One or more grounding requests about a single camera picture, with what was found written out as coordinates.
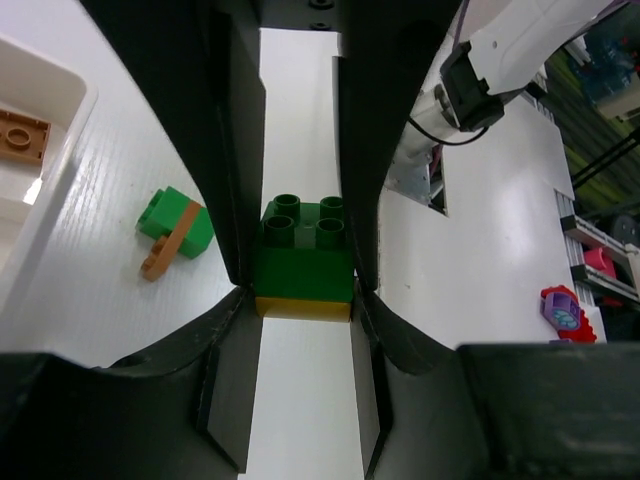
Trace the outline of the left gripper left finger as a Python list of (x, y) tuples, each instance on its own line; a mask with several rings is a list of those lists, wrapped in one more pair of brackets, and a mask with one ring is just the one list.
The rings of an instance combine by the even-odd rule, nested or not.
[(262, 320), (236, 288), (108, 368), (1, 357), (5, 479), (235, 479), (246, 470)]

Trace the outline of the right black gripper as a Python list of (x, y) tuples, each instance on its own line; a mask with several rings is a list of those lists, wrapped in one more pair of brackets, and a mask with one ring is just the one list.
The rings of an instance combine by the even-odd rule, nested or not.
[[(208, 208), (231, 282), (252, 282), (266, 90), (253, 1), (85, 1)], [(362, 289), (378, 286), (379, 197), (457, 1), (263, 0), (261, 26), (336, 30), (336, 134), (347, 234)]]

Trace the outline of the yellow lego plate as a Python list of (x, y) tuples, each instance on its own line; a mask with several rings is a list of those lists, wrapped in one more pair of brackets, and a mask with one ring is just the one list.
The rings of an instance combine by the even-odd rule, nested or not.
[(263, 318), (348, 323), (351, 304), (316, 300), (257, 297), (256, 310)]

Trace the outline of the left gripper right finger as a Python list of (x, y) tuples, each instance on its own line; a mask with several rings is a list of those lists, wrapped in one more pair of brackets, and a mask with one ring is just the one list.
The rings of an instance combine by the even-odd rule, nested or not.
[(449, 349), (357, 288), (351, 342), (369, 479), (635, 479), (635, 344)]

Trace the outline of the brown square lego plate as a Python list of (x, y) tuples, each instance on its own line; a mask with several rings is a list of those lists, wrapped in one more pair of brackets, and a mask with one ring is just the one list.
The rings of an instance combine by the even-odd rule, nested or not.
[(49, 122), (1, 110), (1, 158), (41, 168), (51, 131)]

